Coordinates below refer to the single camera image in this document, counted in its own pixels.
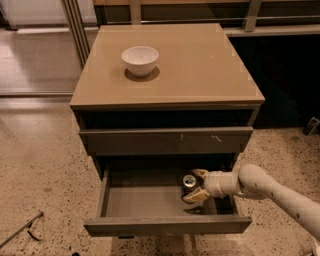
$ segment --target closed drawer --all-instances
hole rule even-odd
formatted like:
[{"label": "closed drawer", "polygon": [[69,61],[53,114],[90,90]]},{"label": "closed drawer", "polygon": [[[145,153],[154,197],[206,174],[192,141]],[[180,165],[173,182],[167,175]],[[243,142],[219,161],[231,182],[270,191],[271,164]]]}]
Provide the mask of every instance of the closed drawer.
[{"label": "closed drawer", "polygon": [[155,155],[243,152],[251,127],[82,130],[88,154]]}]

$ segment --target open drawer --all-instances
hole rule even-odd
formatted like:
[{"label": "open drawer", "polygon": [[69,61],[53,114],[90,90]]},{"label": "open drawer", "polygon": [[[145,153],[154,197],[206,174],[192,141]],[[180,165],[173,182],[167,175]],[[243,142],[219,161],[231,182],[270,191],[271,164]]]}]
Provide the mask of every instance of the open drawer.
[{"label": "open drawer", "polygon": [[232,197],[192,205],[181,200],[183,168],[113,169],[104,172],[97,216],[85,221],[91,236],[242,233],[250,217]]}]

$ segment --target white bowl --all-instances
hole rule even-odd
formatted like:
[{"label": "white bowl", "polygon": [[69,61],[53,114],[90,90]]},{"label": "white bowl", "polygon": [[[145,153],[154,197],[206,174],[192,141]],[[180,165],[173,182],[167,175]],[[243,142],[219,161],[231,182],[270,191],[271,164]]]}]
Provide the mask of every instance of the white bowl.
[{"label": "white bowl", "polygon": [[121,57],[131,73],[142,77],[149,75],[155,68],[159,53],[148,46],[135,46],[125,50]]}]

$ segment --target metal frame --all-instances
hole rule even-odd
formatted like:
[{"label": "metal frame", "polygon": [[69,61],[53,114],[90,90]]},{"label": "metal frame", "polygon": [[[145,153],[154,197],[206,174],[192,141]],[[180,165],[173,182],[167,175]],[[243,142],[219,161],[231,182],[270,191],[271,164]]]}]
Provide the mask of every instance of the metal frame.
[{"label": "metal frame", "polygon": [[90,48],[84,31],[79,4],[77,0],[61,0],[61,5],[73,36],[80,66],[83,69],[89,56]]},{"label": "metal frame", "polygon": [[251,0],[247,16],[245,17],[242,27],[245,32],[252,32],[256,27],[258,13],[262,0]]},{"label": "metal frame", "polygon": [[245,32],[242,28],[224,28],[224,32],[228,37],[319,35],[320,24],[256,27],[250,33]]},{"label": "metal frame", "polygon": [[[94,6],[103,5],[129,5],[130,0],[93,0]],[[158,4],[207,4],[207,3],[247,3],[250,0],[140,0],[141,4],[158,5]],[[300,2],[310,0],[263,0],[264,2]]]},{"label": "metal frame", "polygon": [[141,24],[141,3],[140,0],[130,0],[131,24]]}]

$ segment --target wall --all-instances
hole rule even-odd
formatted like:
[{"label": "wall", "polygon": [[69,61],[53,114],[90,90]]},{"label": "wall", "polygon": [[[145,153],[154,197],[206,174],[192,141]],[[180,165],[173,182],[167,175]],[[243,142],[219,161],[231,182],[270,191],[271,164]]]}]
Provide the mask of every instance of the wall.
[{"label": "wall", "polygon": [[[65,24],[60,0],[0,0],[11,25]],[[96,22],[92,0],[78,0],[83,22]]]}]

